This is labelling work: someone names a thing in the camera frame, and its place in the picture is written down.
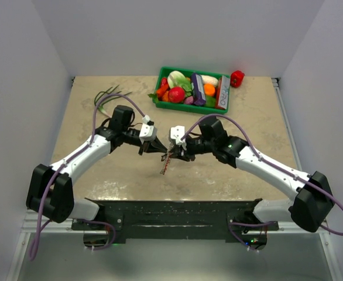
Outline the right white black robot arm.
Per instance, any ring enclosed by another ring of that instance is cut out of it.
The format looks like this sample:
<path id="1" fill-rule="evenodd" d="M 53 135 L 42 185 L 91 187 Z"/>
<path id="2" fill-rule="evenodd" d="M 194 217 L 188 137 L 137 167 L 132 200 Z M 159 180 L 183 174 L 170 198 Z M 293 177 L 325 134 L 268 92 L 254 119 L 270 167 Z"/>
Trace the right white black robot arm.
<path id="1" fill-rule="evenodd" d="M 292 221 L 301 229 L 316 232 L 332 210 L 334 202 L 327 177 L 316 171 L 308 174 L 288 167 L 253 147 L 247 136 L 231 136 L 221 121 L 210 115 L 202 119 L 200 135 L 192 138 L 184 126 L 169 130 L 169 157 L 193 161 L 210 153 L 235 169 L 248 172 L 286 195 L 285 200 L 260 200 L 245 215 L 245 224 L 257 230 L 266 222 Z"/>

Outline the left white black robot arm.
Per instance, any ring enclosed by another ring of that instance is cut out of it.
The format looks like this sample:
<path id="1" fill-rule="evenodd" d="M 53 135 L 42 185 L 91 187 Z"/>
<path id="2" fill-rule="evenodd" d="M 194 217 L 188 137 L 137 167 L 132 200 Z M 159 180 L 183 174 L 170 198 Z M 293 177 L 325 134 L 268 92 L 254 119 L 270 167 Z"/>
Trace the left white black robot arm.
<path id="1" fill-rule="evenodd" d="M 76 200 L 74 183 L 96 162 L 124 143 L 138 147 L 140 155 L 167 152 L 157 138 L 157 129 L 150 118 L 143 117 L 141 129 L 135 129 L 132 126 L 134 117 L 132 108 L 118 105 L 112 117 L 95 128 L 93 136 L 68 156 L 50 166 L 36 166 L 26 198 L 27 208 L 56 223 L 71 218 L 84 220 L 91 229 L 102 228 L 105 224 L 104 213 L 91 200 Z"/>

